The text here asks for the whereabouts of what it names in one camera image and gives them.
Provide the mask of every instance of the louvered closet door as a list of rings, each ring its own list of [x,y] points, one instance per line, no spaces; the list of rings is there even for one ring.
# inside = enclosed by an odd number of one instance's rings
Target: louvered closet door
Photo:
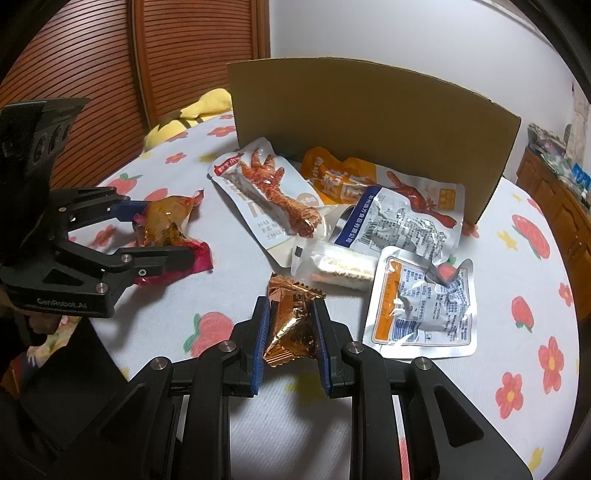
[[[159,118],[208,90],[227,87],[226,63],[264,56],[254,28],[256,5],[252,0],[144,0],[148,68]]]
[[[70,0],[0,85],[0,107],[36,98],[90,99],[56,162],[54,187],[96,185],[141,152],[127,24],[125,0]]]

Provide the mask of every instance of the yellow plush toy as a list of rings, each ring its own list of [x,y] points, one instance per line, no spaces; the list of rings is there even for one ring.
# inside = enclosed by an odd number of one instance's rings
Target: yellow plush toy
[[[197,102],[170,113],[159,125],[156,125],[144,139],[144,153],[184,132],[187,128],[231,109],[232,97],[227,90],[216,88],[204,93]]]

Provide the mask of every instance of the red logo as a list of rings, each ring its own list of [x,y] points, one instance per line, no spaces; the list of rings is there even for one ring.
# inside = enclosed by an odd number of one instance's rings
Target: red logo
[[[213,171],[216,173],[218,177],[222,176],[227,169],[236,165],[238,163],[238,160],[240,160],[240,157],[243,155],[244,153],[239,152],[237,155],[225,160],[224,163],[222,163],[221,165],[214,167]]]

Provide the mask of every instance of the cardboard panel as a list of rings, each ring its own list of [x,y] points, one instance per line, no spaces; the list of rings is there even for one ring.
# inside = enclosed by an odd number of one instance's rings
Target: cardboard panel
[[[347,59],[228,65],[240,146],[267,137],[301,157],[315,145],[410,175],[461,183],[476,223],[501,178],[521,119],[452,83]]]

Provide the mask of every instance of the round table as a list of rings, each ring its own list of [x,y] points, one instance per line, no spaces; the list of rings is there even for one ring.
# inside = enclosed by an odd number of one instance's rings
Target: round table
[[[139,156],[102,183],[134,200],[205,190],[189,235],[210,245],[213,272],[191,275],[166,288],[131,287],[113,318],[93,320],[105,347],[129,377],[155,356],[179,361],[198,355],[217,341],[207,333],[200,335],[200,325],[210,322],[225,332],[227,319],[249,319],[271,273],[288,274],[258,245],[236,207],[207,177],[217,156],[236,149],[229,113]],[[549,249],[523,219],[539,229]],[[72,236],[105,252],[134,239],[131,226],[116,220]],[[577,396],[579,342],[564,264],[535,202],[505,179],[478,227],[462,236],[451,263],[459,265],[465,258],[474,263],[478,347],[472,356],[436,363],[515,449],[534,479],[542,479],[564,446]],[[359,339],[369,294],[322,287],[332,319],[348,325]],[[265,366],[259,395],[232,398],[230,408],[236,480],[349,477],[350,401],[324,397],[313,360]],[[405,448],[401,423],[399,433]]]

